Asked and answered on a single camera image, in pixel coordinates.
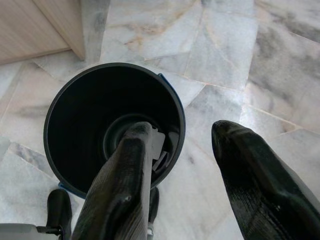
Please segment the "light wooden cabinet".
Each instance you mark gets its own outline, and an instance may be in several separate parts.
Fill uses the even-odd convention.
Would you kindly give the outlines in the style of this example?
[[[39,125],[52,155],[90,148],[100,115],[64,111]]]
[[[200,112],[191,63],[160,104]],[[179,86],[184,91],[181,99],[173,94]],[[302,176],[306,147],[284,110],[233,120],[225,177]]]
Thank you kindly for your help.
[[[80,0],[0,0],[0,65],[68,50],[85,59]]]

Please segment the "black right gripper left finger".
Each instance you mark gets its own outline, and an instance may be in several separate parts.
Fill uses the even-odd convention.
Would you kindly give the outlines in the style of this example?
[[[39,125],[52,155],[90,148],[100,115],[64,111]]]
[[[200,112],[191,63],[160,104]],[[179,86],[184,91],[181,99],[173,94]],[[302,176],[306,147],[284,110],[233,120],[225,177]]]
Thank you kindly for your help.
[[[152,126],[133,124],[86,195],[71,240],[147,240]]]

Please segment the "black robot foot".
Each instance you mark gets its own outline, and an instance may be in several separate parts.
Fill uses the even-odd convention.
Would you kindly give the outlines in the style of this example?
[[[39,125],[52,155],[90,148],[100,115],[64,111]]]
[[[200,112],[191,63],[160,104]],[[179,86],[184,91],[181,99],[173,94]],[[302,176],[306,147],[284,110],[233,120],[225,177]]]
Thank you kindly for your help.
[[[153,224],[158,213],[160,193],[157,187],[150,190],[148,222]]]
[[[64,189],[53,190],[47,199],[46,227],[60,229],[63,240],[71,238],[72,208],[68,193]]]

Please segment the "black left robot foot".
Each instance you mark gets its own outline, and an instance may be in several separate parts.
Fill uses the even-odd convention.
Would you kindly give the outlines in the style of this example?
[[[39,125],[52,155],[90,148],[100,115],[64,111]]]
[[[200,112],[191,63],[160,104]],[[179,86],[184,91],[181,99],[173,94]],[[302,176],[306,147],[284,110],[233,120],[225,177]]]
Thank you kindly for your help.
[[[68,193],[64,189],[53,190],[47,199],[46,227],[60,229],[63,240],[71,238],[72,208]]]

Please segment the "dark round rubbish bin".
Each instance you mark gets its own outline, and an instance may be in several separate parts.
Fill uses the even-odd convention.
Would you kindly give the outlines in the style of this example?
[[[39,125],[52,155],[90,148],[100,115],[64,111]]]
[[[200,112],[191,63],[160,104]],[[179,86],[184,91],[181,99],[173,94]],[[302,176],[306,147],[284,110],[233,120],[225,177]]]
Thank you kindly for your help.
[[[68,81],[53,99],[44,123],[47,161],[65,190],[80,198],[111,157],[125,131],[148,122],[164,135],[152,161],[151,186],[175,166],[185,140],[182,102],[161,73],[123,63],[91,67]]]

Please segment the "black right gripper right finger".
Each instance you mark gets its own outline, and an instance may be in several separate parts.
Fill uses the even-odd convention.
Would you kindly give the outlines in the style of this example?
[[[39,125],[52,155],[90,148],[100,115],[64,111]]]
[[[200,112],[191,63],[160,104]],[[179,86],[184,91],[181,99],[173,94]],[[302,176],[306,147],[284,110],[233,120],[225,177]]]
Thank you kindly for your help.
[[[244,240],[320,240],[320,200],[260,135],[218,120],[211,142]]]

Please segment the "small white box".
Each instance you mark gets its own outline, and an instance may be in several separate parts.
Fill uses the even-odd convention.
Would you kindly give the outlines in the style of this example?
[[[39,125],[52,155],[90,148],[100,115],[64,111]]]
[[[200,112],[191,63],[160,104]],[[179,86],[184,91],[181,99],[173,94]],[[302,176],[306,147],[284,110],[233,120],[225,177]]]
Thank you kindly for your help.
[[[164,162],[167,152],[163,150],[165,143],[165,134],[159,132],[157,128],[152,128],[152,170],[157,172],[161,164]]]

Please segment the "black right robot foot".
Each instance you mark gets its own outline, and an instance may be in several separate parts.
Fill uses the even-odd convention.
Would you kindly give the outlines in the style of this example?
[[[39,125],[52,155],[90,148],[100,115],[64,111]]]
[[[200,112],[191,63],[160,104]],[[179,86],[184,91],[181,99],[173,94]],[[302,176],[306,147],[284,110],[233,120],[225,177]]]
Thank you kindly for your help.
[[[158,213],[160,193],[157,187],[150,190],[148,222],[153,224]]]

